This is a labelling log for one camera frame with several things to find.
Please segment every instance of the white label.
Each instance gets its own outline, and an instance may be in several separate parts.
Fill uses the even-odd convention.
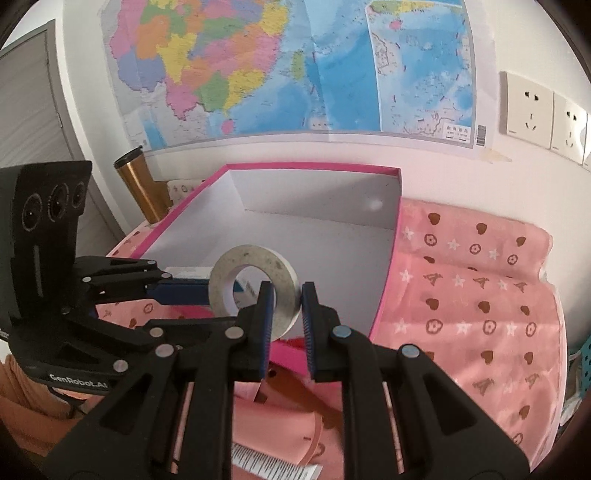
[[[442,136],[446,140],[470,143],[470,137],[472,136],[472,128],[444,122]]]
[[[322,470],[321,465],[295,465],[238,443],[232,444],[232,464],[265,480],[316,480]]]
[[[78,380],[77,378],[58,377],[54,374],[49,374],[49,378],[51,378],[55,382],[67,383],[70,385],[79,385],[81,387],[106,388],[106,389],[109,388],[109,386],[104,382],[94,383],[93,381],[90,381],[90,380]]]
[[[212,274],[211,267],[168,267],[164,269],[174,278],[185,278],[190,280],[208,280]]]

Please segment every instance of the electrical outlet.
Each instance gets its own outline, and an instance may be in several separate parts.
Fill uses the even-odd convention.
[[[591,113],[587,114],[587,141],[585,142],[583,167],[591,171]]]
[[[553,110],[551,90],[507,72],[507,135],[550,148]]]
[[[586,137],[587,112],[554,92],[551,150],[581,165]]]

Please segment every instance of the tape strip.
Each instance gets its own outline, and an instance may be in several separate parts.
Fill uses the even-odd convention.
[[[209,303],[216,316],[238,315],[232,290],[236,276],[246,267],[262,270],[273,284],[276,298],[271,340],[277,340],[296,322],[301,300],[296,271],[277,252],[257,245],[240,245],[224,253],[209,278]]]

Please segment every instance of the barcode label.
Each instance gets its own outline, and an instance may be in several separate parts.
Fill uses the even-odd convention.
[[[238,443],[232,444],[232,463],[265,480],[316,480],[321,465],[295,465]]]
[[[478,131],[476,132],[476,145],[484,147],[486,143],[486,126],[478,125]]]

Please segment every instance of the brown thermos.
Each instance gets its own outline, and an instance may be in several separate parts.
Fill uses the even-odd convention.
[[[157,223],[166,217],[171,206],[168,192],[165,185],[156,183],[152,178],[142,147],[123,155],[114,166],[148,223]]]

